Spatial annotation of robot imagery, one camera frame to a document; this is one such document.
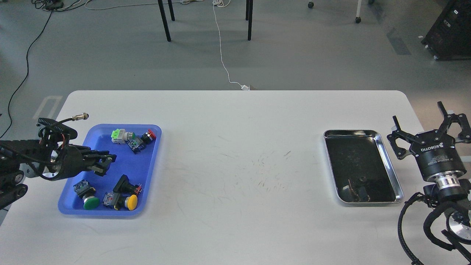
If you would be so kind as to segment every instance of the stainless steel tray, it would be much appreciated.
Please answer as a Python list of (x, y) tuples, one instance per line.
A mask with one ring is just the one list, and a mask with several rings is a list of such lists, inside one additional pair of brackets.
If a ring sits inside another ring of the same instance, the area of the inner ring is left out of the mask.
[(371, 205), (398, 203), (404, 197), (379, 133), (328, 130), (324, 141), (341, 201)]

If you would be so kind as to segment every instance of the robotiq logo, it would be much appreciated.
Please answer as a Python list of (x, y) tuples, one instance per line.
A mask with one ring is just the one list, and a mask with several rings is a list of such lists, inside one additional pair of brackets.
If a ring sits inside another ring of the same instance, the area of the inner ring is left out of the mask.
[(437, 149), (437, 148), (442, 148), (443, 147), (443, 143), (439, 143), (438, 145), (434, 145), (434, 146), (429, 146), (427, 148), (420, 148), (420, 151), (424, 152), (424, 151), (428, 151), (428, 150), (432, 150), (432, 149)]

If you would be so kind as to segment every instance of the yellow button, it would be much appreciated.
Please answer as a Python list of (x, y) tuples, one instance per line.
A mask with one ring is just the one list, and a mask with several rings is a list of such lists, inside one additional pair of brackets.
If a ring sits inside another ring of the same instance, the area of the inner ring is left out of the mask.
[(127, 197), (126, 202), (126, 208), (129, 209), (129, 211), (132, 211), (136, 209), (136, 206), (138, 205), (138, 197), (133, 194)]

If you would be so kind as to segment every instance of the gray floor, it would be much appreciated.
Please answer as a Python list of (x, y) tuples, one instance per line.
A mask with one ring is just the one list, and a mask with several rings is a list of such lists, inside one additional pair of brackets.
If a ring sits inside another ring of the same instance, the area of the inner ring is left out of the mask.
[[(425, 130), (441, 123), (439, 100), (471, 115), (471, 61), (434, 61), (420, 44), (447, 1), (366, 2), (355, 24), (355, 0), (315, 0), (314, 9), (306, 0), (255, 0), (252, 41), (246, 39), (244, 0), (217, 8), (232, 81), (258, 90), (399, 90)], [(129, 3), (95, 0), (89, 6)], [(35, 118), (55, 118), (75, 90), (240, 89), (228, 83), (220, 62), (211, 1), (174, 9), (172, 42), (157, 5), (52, 14), (31, 48), (30, 75), (13, 98), (13, 126), (2, 140), (37, 136)], [(8, 99), (26, 73), (26, 50), (48, 15), (28, 1), (0, 2), (0, 133), (9, 122)], [(132, 111), (132, 104), (139, 102), (114, 108)], [(471, 155), (469, 146), (459, 151)]]

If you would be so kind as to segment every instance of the green button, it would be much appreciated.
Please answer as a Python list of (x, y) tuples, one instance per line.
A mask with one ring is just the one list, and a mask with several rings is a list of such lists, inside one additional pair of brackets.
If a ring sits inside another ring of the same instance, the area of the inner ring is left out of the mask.
[(100, 204), (100, 199), (98, 199), (97, 197), (93, 197), (93, 198), (88, 199), (83, 204), (83, 208), (85, 210), (91, 210), (91, 209), (95, 209), (96, 207), (98, 207), (99, 204)]

